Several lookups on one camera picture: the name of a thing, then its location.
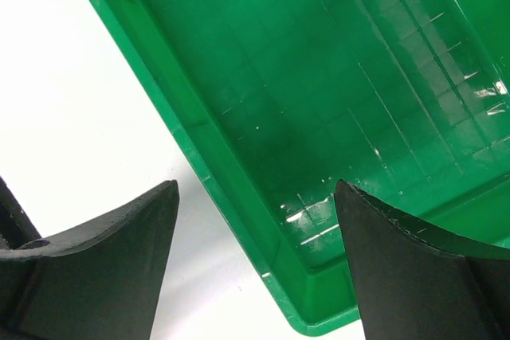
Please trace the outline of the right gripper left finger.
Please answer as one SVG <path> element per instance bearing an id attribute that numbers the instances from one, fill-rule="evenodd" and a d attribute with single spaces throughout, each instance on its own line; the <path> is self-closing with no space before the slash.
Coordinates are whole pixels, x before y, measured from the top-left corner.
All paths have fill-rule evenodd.
<path id="1" fill-rule="evenodd" d="M 165 181 L 108 213 L 43 237 L 1 188 L 1 336 L 148 339 L 179 208 Z"/>

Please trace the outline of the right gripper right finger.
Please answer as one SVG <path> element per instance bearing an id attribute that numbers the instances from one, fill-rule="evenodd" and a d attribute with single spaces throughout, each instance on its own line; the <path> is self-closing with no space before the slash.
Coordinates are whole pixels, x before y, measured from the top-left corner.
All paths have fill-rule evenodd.
<path id="1" fill-rule="evenodd" d="M 509 250 L 339 180 L 335 208 L 367 339 L 507 339 Z"/>

